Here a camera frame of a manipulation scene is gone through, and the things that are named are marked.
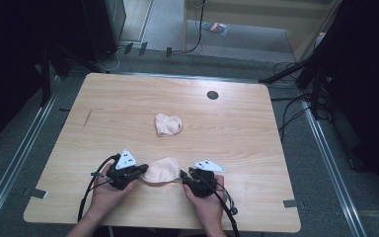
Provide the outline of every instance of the person's right hand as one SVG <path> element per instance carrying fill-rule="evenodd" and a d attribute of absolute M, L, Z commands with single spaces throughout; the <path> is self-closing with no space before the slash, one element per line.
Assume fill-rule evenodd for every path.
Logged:
<path fill-rule="evenodd" d="M 217 184 L 224 187 L 224 177 L 215 175 Z M 226 201 L 226 196 L 222 187 L 217 185 L 217 193 Z M 187 198 L 192 202 L 195 207 L 196 215 L 202 224 L 207 236 L 226 236 L 221 226 L 221 218 L 223 216 L 223 207 L 220 204 L 220 200 L 216 195 L 210 195 L 209 197 L 196 197 L 188 185 L 184 185 L 184 191 Z"/>

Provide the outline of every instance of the wooden table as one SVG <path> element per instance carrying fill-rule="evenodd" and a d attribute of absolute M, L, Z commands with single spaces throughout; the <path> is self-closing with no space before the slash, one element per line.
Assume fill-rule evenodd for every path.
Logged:
<path fill-rule="evenodd" d="M 320 33 L 335 18 L 341 0 L 208 0 L 203 21 L 284 29 L 297 61 L 307 57 Z M 202 1 L 186 0 L 183 50 L 187 43 L 187 20 L 199 21 Z"/>
<path fill-rule="evenodd" d="M 208 99 L 209 91 L 218 99 Z M 181 132 L 158 137 L 159 113 L 180 116 Z M 24 218 L 76 223 L 91 172 L 124 148 L 139 164 L 175 157 L 185 170 L 204 159 L 225 168 L 241 231 L 300 229 L 297 208 L 283 204 L 294 196 L 266 86 L 94 73 L 85 79 L 38 181 L 37 189 L 48 196 L 32 197 Z M 178 183 L 140 183 L 104 224 L 201 228 Z M 232 229 L 225 214 L 223 227 Z"/>

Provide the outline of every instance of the gray floor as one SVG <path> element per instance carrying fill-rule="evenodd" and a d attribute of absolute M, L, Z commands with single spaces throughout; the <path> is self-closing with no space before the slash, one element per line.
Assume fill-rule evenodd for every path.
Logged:
<path fill-rule="evenodd" d="M 160 19 L 162 13 L 165 12 L 161 11 L 165 6 L 160 7 L 161 5 L 158 4 L 168 2 L 170 1 L 155 0 L 154 10 L 144 36 L 144 40 L 149 42 L 149 48 L 157 50 L 165 50 L 167 46 L 181 48 L 181 23 L 172 24 L 173 21 L 170 21 L 171 25 L 156 24 L 160 21 L 156 19 Z M 178 17 L 180 14 L 171 11 L 168 13 L 173 17 Z M 276 62 L 293 60 L 292 53 L 287 49 L 286 39 L 279 30 L 264 32 L 260 30 L 262 34 L 260 38 L 249 39 L 247 34 L 239 33 L 244 31 L 249 33 L 251 30 L 243 27 L 237 30 L 237 27 L 230 26 L 229 33 L 225 37 L 203 34 L 202 51 L 194 55 L 174 54 L 172 57 L 166 57 L 165 52 L 146 51 L 143 56 L 138 56 L 136 49 L 129 54 L 123 54 L 120 51 L 117 54 L 118 60 L 113 56 L 103 64 L 106 67 L 118 65 L 118 68 L 112 72 L 117 74 L 203 76 L 217 80 L 257 83 L 259 78 L 273 75 L 273 66 Z M 196 38 L 193 22 L 189 22 L 188 36 L 189 43 L 191 43 L 190 38 Z M 246 40 L 250 43 L 244 43 L 241 47 L 236 44 L 240 41 L 238 37 L 247 37 Z M 285 65 L 279 65 L 276 71 L 284 67 Z M 14 187 L 0 209 L 0 236 L 63 236 L 71 228 L 70 225 L 25 222 L 23 213 L 29 197 L 22 196 L 21 192 L 24 188 L 33 188 L 36 185 L 68 116 L 66 112 L 59 109 L 71 108 L 83 79 L 89 72 L 80 65 L 72 65 L 72 68 L 69 77 L 62 78 L 54 106 L 39 132 Z M 284 78 L 268 87 L 272 98 L 295 97 L 299 93 L 291 77 Z M 40 92 L 37 92 L 0 135 L 0 181 L 37 114 L 39 100 Z M 282 113 L 287 102 L 272 104 L 277 124 L 281 126 Z M 301 109 L 301 104 L 295 103 L 288 111 L 287 117 L 290 118 Z M 322 120 L 320 123 L 337 160 L 343 180 L 360 213 L 367 236 L 379 236 L 379 177 L 373 173 L 358 173 L 351 170 L 347 153 L 341 146 L 335 128 L 328 121 Z M 264 236 L 352 236 L 315 136 L 304 116 L 287 127 L 282 146 L 295 197 L 305 204 L 304 207 L 299 208 L 302 229 L 296 234 L 264 233 Z M 243 233 L 242 236 L 261 236 L 261 234 Z"/>

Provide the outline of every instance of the handheld controller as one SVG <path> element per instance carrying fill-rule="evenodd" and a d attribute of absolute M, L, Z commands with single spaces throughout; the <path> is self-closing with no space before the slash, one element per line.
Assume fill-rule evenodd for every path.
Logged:
<path fill-rule="evenodd" d="M 217 187 L 217 180 L 212 171 L 204 171 L 189 167 L 189 177 L 185 171 L 181 171 L 183 183 L 188 185 L 196 197 L 205 198 L 212 195 Z"/>
<path fill-rule="evenodd" d="M 107 171 L 107 176 L 112 179 L 110 181 L 110 185 L 119 190 L 124 190 L 131 181 L 137 180 L 140 175 L 146 173 L 149 168 L 148 165 L 140 165 L 140 166 L 130 166 L 123 169 L 116 169 L 115 166 L 119 161 L 119 157 L 121 155 L 117 154 L 115 157 L 115 162 L 110 165 L 109 170 Z"/>

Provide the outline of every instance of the cloth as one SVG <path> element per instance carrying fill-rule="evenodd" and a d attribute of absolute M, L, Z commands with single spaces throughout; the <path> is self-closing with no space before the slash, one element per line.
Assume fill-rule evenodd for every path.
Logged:
<path fill-rule="evenodd" d="M 181 179 L 181 165 L 175 158 L 167 157 L 149 164 L 140 177 L 147 183 L 168 183 Z"/>
<path fill-rule="evenodd" d="M 155 124 L 158 131 L 158 136 L 175 135 L 180 132 L 181 128 L 183 127 L 183 123 L 181 122 L 180 117 L 168 117 L 165 114 L 156 115 Z"/>

